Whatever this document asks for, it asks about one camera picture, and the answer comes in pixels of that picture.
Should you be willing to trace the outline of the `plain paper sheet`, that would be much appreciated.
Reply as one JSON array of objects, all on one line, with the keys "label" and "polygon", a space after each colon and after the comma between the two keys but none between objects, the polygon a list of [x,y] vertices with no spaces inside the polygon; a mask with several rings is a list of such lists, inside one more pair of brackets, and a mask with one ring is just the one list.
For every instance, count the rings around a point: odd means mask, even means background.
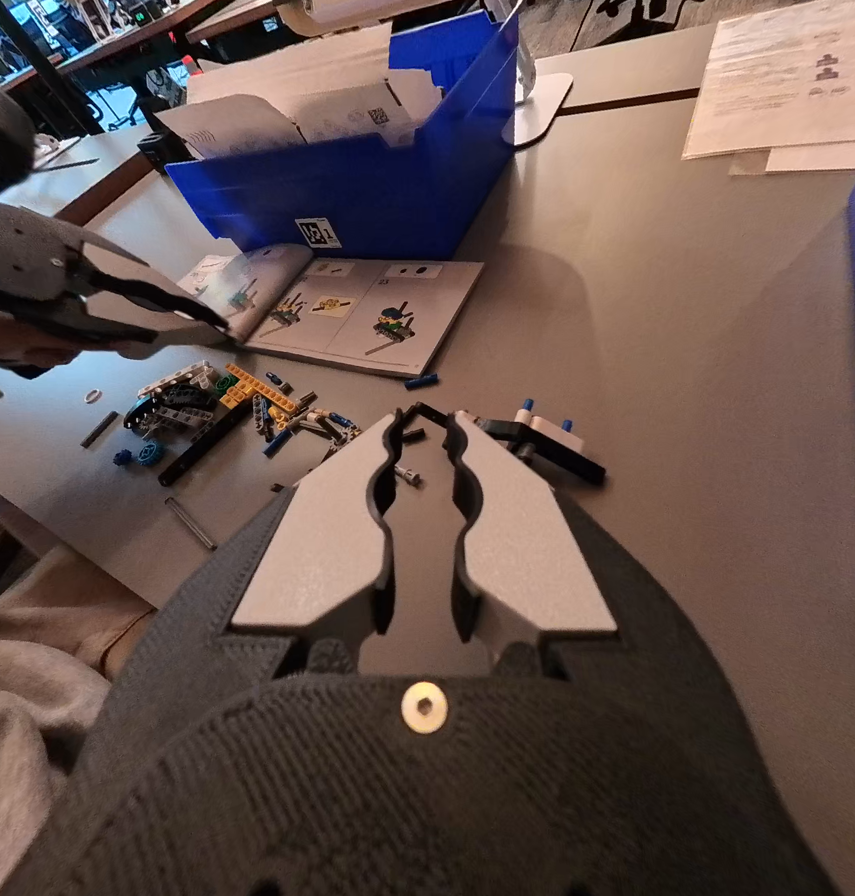
[{"label": "plain paper sheet", "polygon": [[855,140],[776,147],[737,153],[729,175],[855,171]]}]

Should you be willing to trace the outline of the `pile of lego pieces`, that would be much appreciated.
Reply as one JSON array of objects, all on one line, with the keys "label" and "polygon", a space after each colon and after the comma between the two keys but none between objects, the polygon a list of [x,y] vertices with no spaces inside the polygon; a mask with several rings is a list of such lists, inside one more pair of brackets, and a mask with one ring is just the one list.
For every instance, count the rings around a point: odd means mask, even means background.
[{"label": "pile of lego pieces", "polygon": [[236,364],[217,368],[202,360],[187,364],[146,386],[123,416],[123,426],[144,442],[166,446],[158,482],[173,487],[235,431],[250,424],[263,442],[263,453],[273,458],[302,432],[329,442],[326,458],[361,434],[361,428],[341,414],[316,406],[317,395],[295,395],[291,386],[268,372],[263,378]]}]

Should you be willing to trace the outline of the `white paper roll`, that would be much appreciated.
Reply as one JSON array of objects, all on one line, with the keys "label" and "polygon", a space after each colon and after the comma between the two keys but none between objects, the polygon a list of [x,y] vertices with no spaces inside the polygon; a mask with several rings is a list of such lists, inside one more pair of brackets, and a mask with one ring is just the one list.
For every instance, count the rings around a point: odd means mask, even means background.
[{"label": "white paper roll", "polygon": [[299,37],[312,38],[391,18],[392,2],[293,1],[276,6],[281,22]]}]

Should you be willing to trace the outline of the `background wooden table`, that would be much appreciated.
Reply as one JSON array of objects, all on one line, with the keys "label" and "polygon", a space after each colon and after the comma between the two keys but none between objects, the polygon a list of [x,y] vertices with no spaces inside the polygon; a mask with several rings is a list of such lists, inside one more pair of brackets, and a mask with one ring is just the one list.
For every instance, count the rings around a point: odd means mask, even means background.
[{"label": "background wooden table", "polygon": [[276,16],[280,2],[179,2],[148,24],[132,27],[121,34],[98,42],[78,55],[53,63],[27,38],[17,23],[17,44],[29,66],[6,78],[1,86],[13,91],[38,76],[37,61],[49,63],[61,77],[79,77],[82,72],[99,72],[103,79],[134,82],[149,67],[179,62],[184,56],[195,60],[214,60],[213,51],[204,42],[254,21]]}]

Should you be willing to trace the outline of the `blue plastic bin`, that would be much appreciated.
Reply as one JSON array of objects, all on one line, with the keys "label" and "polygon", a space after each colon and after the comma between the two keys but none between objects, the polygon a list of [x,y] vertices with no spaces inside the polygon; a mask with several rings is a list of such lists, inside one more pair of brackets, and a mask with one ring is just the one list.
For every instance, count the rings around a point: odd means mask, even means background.
[{"label": "blue plastic bin", "polygon": [[485,11],[390,39],[393,68],[423,68],[444,98],[411,142],[378,135],[279,151],[185,161],[167,174],[215,238],[244,251],[306,244],[363,258],[450,259],[512,155],[480,97],[513,49],[517,13]]}]

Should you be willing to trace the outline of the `white cardboard box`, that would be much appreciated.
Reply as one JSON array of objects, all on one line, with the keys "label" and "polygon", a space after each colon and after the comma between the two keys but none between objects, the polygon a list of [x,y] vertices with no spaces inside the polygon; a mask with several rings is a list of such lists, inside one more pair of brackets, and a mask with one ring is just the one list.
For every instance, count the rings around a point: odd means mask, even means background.
[{"label": "white cardboard box", "polygon": [[232,95],[179,106],[158,119],[198,160],[305,146],[298,127],[263,98]]},{"label": "white cardboard box", "polygon": [[393,68],[391,36],[386,21],[198,73],[188,79],[187,104],[251,95],[290,118],[306,144],[378,135],[391,147],[404,145],[444,89],[428,70]]}]

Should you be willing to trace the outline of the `silver monitor stand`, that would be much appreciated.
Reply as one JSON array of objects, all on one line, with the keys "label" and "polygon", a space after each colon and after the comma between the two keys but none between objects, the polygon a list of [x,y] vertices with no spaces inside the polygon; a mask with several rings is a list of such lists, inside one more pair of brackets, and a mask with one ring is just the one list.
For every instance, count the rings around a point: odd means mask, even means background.
[{"label": "silver monitor stand", "polygon": [[501,63],[480,97],[487,103],[483,117],[499,124],[502,113],[511,114],[500,126],[497,140],[508,154],[526,149],[545,137],[573,84],[572,76],[567,73],[537,73],[521,23],[517,30],[518,47]]}]

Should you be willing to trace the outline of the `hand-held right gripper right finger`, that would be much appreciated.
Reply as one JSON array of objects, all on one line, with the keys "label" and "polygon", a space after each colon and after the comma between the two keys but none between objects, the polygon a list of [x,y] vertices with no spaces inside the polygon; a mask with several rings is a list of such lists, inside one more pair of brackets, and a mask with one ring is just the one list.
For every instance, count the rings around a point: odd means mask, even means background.
[{"label": "hand-held right gripper right finger", "polygon": [[497,662],[513,645],[617,638],[554,488],[465,411],[449,416],[445,443],[462,519],[451,597],[461,641]]}]

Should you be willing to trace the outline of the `black white lego assembly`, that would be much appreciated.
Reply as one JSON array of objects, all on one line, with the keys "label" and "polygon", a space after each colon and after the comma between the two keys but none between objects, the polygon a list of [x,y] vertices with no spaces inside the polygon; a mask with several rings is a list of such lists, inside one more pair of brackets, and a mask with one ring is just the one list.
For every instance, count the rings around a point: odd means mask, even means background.
[{"label": "black white lego assembly", "polygon": [[604,467],[584,453],[584,441],[572,431],[573,422],[559,425],[535,413],[533,398],[525,398],[511,420],[473,417],[473,423],[492,440],[526,465],[535,459],[548,462],[592,487],[602,487]]}]

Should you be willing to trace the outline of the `small black box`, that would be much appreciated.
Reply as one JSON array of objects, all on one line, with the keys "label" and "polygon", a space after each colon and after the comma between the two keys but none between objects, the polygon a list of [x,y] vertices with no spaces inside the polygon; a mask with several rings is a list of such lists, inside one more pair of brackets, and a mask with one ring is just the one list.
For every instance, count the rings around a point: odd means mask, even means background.
[{"label": "small black box", "polygon": [[186,144],[171,131],[153,132],[137,144],[139,152],[158,174],[165,175],[167,166],[191,159]]}]

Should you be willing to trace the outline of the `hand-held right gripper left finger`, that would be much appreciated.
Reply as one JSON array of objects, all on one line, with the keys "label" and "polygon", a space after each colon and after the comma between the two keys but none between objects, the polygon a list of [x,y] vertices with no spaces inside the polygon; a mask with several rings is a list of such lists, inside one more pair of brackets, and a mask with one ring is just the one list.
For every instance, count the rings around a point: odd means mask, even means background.
[{"label": "hand-held right gripper left finger", "polygon": [[338,641],[354,666],[362,644],[387,632],[396,577],[385,515],[397,496],[402,417],[386,414],[293,488],[231,631]]}]

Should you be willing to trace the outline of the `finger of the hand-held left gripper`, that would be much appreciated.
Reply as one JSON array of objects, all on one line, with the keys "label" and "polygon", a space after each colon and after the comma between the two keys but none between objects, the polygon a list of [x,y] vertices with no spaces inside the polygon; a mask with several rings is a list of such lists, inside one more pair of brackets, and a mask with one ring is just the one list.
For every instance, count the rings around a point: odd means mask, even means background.
[{"label": "finger of the hand-held left gripper", "polygon": [[87,344],[210,345],[227,337],[208,322],[142,308],[108,291],[49,300],[7,297],[7,312],[51,335]]},{"label": "finger of the hand-held left gripper", "polygon": [[0,312],[14,318],[7,297],[49,300],[103,291],[229,328],[218,313],[108,239],[27,209],[0,209]]}]

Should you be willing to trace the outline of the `printed paper sheet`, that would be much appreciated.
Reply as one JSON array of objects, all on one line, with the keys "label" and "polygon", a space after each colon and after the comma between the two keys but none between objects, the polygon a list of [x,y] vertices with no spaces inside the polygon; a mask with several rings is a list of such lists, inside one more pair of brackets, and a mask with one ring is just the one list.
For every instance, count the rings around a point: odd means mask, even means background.
[{"label": "printed paper sheet", "polygon": [[682,158],[855,141],[855,1],[721,21]]}]

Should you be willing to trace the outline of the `grey lego axle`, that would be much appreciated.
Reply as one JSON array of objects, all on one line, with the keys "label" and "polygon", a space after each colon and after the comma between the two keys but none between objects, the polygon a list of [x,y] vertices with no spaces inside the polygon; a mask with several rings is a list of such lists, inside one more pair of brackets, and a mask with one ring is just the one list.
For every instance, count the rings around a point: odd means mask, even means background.
[{"label": "grey lego axle", "polygon": [[103,420],[100,420],[97,425],[86,435],[85,438],[80,442],[80,446],[87,450],[92,447],[92,445],[98,441],[98,439],[104,435],[110,427],[112,427],[118,420],[120,420],[121,414],[117,411],[110,411],[104,417]]},{"label": "grey lego axle", "polygon": [[176,498],[167,497],[164,501],[164,505],[174,513],[176,519],[182,523],[187,529],[187,532],[189,532],[205,549],[214,552],[218,548],[217,543],[209,536],[202,525],[196,521],[190,512],[188,512]]}]

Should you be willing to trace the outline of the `person's grey clothing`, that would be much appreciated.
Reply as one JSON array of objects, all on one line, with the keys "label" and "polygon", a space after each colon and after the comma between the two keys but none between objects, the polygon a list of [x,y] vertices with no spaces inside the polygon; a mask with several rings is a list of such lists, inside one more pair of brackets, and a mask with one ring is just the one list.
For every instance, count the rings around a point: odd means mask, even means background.
[{"label": "person's grey clothing", "polygon": [[0,595],[0,886],[156,607],[66,546]]}]

